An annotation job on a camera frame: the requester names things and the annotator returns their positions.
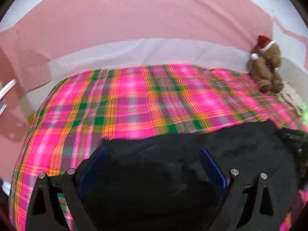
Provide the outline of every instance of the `brown teddy bear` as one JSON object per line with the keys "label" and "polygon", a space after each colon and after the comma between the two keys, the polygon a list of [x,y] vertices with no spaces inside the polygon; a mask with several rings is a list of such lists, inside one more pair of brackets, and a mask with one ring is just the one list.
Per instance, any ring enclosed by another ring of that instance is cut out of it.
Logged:
{"label": "brown teddy bear", "polygon": [[259,36],[258,44],[252,53],[252,67],[249,73],[258,84],[259,90],[263,93],[268,91],[279,93],[283,83],[277,72],[281,64],[281,51],[278,44],[267,36]]}

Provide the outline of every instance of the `checkered blanket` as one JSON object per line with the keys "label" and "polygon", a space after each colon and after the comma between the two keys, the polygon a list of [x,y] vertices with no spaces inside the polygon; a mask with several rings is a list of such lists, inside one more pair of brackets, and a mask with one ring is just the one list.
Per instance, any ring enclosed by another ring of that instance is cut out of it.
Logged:
{"label": "checkered blanket", "polygon": [[[275,95],[263,95],[247,74],[193,65],[100,69],[60,82],[31,126],[17,161],[10,218],[25,230],[27,207],[39,173],[76,168],[101,137],[143,139],[165,133],[211,132],[243,122],[271,119],[278,127],[307,130]],[[281,225],[289,229],[307,201],[299,192]],[[73,221],[59,199],[70,228]]]}

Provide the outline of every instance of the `metal bolt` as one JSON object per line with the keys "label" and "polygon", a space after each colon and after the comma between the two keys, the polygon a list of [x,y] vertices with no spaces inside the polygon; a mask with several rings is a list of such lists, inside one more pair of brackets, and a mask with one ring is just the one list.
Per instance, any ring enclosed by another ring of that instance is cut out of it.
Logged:
{"label": "metal bolt", "polygon": [[40,173],[39,175],[38,175],[38,177],[40,178],[40,179],[43,179],[44,177],[45,177],[45,173]]}
{"label": "metal bolt", "polygon": [[67,174],[69,174],[69,175],[73,175],[73,174],[75,173],[75,169],[70,168],[70,169],[68,169],[66,172],[67,172]]}
{"label": "metal bolt", "polygon": [[238,175],[239,173],[240,172],[236,168],[231,169],[231,174],[233,174],[234,176]]}
{"label": "metal bolt", "polygon": [[260,176],[261,176],[261,178],[264,179],[264,180],[267,178],[267,174],[265,174],[265,173],[261,173]]}

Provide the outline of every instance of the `black garment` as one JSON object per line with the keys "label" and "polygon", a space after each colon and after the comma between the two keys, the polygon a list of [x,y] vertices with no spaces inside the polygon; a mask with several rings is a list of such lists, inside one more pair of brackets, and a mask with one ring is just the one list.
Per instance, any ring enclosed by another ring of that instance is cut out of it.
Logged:
{"label": "black garment", "polygon": [[204,146],[225,175],[230,168],[271,178],[281,221],[296,195],[292,155],[272,122],[244,123],[209,134],[102,140],[107,164],[82,199],[101,230],[206,230],[222,199],[200,164]]}

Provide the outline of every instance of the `teddy bear's leg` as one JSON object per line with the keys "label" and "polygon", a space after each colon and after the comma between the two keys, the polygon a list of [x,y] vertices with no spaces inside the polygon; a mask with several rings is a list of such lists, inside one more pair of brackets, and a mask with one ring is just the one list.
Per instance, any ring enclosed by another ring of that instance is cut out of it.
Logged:
{"label": "teddy bear's leg", "polygon": [[278,72],[273,72],[273,87],[272,91],[277,94],[283,89],[282,78]]}
{"label": "teddy bear's leg", "polygon": [[262,93],[267,93],[272,89],[272,82],[269,80],[259,80],[257,85]]}

